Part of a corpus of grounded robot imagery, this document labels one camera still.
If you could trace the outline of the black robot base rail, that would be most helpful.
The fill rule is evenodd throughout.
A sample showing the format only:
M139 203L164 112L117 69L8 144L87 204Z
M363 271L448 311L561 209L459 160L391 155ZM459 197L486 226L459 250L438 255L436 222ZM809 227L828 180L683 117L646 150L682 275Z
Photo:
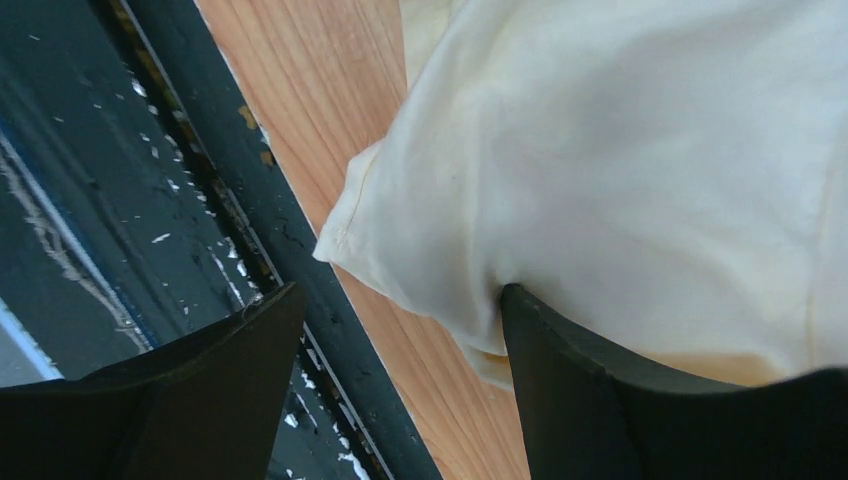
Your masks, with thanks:
M1 315L78 380L294 283L305 320L262 479L439 471L192 1L1 5Z

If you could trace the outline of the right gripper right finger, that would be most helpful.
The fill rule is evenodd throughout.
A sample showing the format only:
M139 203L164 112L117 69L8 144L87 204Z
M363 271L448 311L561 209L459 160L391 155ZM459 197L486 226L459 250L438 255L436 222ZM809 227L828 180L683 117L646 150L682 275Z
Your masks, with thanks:
M847 475L843 368L742 387L634 353L518 285L500 308L535 479Z

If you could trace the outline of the cream underwear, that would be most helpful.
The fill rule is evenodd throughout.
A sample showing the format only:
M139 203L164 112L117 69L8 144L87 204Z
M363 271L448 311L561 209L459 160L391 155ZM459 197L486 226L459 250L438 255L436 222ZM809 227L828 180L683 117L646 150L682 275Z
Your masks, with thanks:
M847 362L843 1L404 1L408 95L314 255L512 383L519 284L743 385Z

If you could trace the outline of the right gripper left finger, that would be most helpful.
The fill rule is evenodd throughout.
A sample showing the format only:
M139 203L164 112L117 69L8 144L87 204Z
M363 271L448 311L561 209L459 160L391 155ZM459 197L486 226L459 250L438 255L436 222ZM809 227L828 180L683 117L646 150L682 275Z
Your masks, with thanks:
M262 479L305 320L294 283L78 380L1 392L5 479Z

